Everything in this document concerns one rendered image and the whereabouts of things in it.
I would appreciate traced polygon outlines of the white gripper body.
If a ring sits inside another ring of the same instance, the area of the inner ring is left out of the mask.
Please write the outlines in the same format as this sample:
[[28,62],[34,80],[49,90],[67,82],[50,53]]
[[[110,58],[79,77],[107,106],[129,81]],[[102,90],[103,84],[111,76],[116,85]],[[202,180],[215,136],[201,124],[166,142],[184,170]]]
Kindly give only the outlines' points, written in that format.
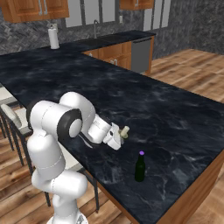
[[122,146],[122,137],[119,126],[112,123],[111,129],[109,131],[108,146],[114,150],[119,150]]

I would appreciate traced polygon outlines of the beige candle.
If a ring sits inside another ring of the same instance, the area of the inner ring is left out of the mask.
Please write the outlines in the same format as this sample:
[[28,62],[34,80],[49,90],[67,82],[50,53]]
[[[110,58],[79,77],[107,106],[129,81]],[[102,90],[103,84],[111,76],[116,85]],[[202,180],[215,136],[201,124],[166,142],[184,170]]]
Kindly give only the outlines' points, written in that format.
[[121,132],[120,132],[120,136],[121,136],[122,138],[127,138],[127,137],[128,137],[128,132],[129,132],[129,130],[130,130],[130,127],[129,127],[129,126],[125,126],[125,127],[121,130]]

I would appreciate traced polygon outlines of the dark green beer bottle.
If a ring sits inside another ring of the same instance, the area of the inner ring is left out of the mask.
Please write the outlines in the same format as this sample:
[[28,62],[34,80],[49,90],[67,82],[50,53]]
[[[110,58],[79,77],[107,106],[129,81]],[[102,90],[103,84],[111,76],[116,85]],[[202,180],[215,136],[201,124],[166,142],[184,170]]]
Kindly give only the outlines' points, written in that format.
[[135,181],[142,182],[145,174],[144,151],[140,150],[138,160],[136,161]]

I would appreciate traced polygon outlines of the wooden base cupboards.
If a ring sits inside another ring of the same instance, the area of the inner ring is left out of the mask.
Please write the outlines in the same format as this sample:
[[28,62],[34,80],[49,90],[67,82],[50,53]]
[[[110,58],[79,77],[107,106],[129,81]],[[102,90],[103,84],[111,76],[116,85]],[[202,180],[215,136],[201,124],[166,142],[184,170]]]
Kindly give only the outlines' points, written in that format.
[[131,69],[131,42],[105,46],[102,48],[85,51],[84,54],[106,61],[113,65]]

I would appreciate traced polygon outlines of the grey dishwasher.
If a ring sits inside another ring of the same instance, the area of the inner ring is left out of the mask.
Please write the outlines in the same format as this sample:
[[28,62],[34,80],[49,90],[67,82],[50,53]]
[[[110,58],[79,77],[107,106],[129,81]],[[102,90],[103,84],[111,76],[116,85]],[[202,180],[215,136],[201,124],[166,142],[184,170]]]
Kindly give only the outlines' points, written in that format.
[[143,73],[149,69],[151,37],[133,40],[131,42],[131,70]]

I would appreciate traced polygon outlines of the white seat metal stool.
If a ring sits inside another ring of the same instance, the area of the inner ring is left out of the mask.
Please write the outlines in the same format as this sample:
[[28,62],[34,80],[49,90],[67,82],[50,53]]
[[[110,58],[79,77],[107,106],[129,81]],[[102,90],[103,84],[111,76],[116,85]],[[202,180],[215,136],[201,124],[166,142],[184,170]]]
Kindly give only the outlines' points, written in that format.
[[[7,104],[10,106],[14,106],[18,104],[17,99],[5,87],[0,87],[0,106],[2,104]],[[8,138],[10,142],[10,147],[12,150],[14,150],[14,146],[11,141],[11,135],[8,130],[7,122],[1,112],[1,108],[0,108],[0,129],[2,130],[3,137]]]
[[11,149],[17,149],[21,165],[25,164],[21,152],[24,151],[30,174],[32,174],[32,161],[26,145],[26,138],[32,134],[32,130],[29,128],[26,119],[26,108],[13,110],[10,106],[2,104],[0,106],[0,116],[3,121],[3,126],[10,142]]

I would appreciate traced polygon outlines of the white paper towel roll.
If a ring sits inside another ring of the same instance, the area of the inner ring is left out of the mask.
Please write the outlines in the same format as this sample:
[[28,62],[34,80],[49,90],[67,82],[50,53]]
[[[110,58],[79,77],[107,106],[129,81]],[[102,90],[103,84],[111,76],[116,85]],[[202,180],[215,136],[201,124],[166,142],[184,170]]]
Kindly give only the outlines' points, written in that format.
[[48,29],[48,36],[50,41],[50,47],[53,50],[59,49],[60,45],[58,40],[58,28],[54,24],[50,25]]

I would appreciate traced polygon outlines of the wide window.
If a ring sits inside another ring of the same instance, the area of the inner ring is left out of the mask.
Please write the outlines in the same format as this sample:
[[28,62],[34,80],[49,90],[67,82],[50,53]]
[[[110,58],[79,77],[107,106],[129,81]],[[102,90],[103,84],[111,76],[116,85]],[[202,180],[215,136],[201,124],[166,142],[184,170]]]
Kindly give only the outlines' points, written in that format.
[[115,22],[118,15],[118,0],[68,0],[69,17],[66,28]]

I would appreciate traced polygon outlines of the narrow window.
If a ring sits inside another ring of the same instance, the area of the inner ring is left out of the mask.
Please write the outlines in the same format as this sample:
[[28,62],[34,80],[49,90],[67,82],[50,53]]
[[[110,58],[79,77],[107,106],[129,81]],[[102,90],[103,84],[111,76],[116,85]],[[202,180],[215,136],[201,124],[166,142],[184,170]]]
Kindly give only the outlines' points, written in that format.
[[169,23],[171,0],[155,0],[152,29],[165,28]]

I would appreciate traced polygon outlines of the small wooden wall cupboard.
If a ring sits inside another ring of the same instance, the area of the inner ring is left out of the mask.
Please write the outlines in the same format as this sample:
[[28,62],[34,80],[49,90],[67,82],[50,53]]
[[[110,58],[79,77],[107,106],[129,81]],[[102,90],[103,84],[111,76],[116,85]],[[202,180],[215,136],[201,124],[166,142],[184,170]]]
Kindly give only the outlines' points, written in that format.
[[119,0],[119,8],[127,11],[152,9],[155,0]]

